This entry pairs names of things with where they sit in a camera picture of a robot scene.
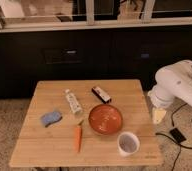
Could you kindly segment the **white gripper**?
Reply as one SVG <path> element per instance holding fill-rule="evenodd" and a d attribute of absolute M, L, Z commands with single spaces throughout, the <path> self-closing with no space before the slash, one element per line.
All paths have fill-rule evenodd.
<path fill-rule="evenodd" d="M 159 124 L 166 115 L 165 109 L 173 103 L 174 96 L 160 86 L 154 86 L 148 92 L 148 96 L 152 104 L 156 107 L 152 109 L 153 123 Z"/>

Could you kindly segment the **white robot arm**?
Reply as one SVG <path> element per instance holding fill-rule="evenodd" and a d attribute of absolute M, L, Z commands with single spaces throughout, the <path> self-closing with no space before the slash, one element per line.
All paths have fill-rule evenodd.
<path fill-rule="evenodd" d="M 160 68 L 155 74 L 156 84 L 148 92 L 152 109 L 152 120 L 159 124 L 175 98 L 192 107 L 192 61 L 182 60 Z"/>

